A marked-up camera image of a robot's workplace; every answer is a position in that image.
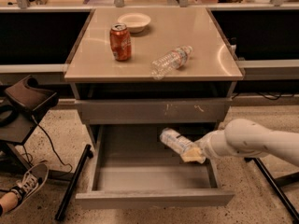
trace gray drawer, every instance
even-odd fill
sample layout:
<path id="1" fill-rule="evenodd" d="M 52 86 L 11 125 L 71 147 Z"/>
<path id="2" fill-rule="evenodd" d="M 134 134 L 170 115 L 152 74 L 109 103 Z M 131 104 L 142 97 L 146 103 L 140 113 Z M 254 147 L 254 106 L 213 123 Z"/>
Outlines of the gray drawer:
<path id="1" fill-rule="evenodd" d="M 77 100 L 84 124 L 219 122 L 230 98 Z"/>
<path id="2" fill-rule="evenodd" d="M 76 196 L 82 207 L 226 205 L 234 194 L 219 189 L 213 163 L 182 162 L 159 141 L 162 128 L 154 124 L 100 126 L 90 185 L 86 193 Z"/>

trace shoelace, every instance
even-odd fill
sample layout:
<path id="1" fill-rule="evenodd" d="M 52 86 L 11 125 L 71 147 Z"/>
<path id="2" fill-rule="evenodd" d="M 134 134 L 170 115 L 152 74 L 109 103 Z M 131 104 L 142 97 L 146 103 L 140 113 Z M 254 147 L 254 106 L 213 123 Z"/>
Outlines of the shoelace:
<path id="1" fill-rule="evenodd" d="M 22 181 L 17 181 L 17 185 L 28 194 L 36 187 L 36 185 L 38 185 L 38 180 L 32 174 L 27 173 Z"/>

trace white countertop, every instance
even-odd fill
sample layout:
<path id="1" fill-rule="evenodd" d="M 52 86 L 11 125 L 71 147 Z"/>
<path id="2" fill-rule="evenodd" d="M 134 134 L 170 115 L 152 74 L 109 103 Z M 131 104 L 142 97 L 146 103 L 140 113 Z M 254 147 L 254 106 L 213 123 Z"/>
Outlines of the white countertop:
<path id="1" fill-rule="evenodd" d="M 132 35 L 132 58 L 115 61 L 109 42 L 111 25 L 125 13 L 141 12 L 151 23 Z M 205 7 L 99 7 L 69 64 L 69 82 L 153 81 L 150 63 L 169 50 L 193 47 L 191 58 L 163 81 L 240 80 L 242 74 Z"/>

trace speckled floor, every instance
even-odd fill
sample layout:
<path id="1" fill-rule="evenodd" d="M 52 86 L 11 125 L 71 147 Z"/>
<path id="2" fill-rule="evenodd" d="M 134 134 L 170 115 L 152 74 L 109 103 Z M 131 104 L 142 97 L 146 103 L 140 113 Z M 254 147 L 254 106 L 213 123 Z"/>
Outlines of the speckled floor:
<path id="1" fill-rule="evenodd" d="M 254 120 L 270 129 L 299 133 L 299 99 L 281 98 L 278 101 L 242 97 L 234 100 L 225 121 L 235 118 Z M 81 152 L 91 143 L 85 127 L 80 123 L 77 111 L 73 109 L 53 109 L 42 120 L 65 163 L 76 166 Z M 51 151 L 45 135 L 38 129 L 26 144 L 27 151 L 34 157 L 34 163 L 48 161 L 50 168 L 68 170 L 59 164 Z M 274 177 L 298 172 L 294 167 L 275 157 L 263 158 Z M 215 160 L 222 189 L 233 190 L 234 198 L 220 207 L 165 208 L 147 210 L 83 210 L 75 200 L 75 195 L 66 211 L 62 223 L 292 223 L 292 218 L 255 163 L 239 158 Z M 89 181 L 91 161 L 87 161 L 78 181 L 76 192 L 84 192 Z M 9 189 L 19 176 L 0 174 L 1 189 Z M 17 211 L 0 218 L 0 223 L 56 223 L 55 214 L 64 197 L 67 183 L 48 180 L 44 188 L 29 199 Z M 288 197 L 299 210 L 299 183 L 285 188 Z"/>

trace can top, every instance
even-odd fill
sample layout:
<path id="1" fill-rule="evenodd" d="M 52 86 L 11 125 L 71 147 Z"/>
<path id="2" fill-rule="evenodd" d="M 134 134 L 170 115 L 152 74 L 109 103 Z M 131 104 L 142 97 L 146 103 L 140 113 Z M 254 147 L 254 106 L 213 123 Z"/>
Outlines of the can top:
<path id="1" fill-rule="evenodd" d="M 127 26 L 124 23 L 116 23 L 112 25 L 112 30 L 113 31 L 123 31 L 127 28 Z"/>

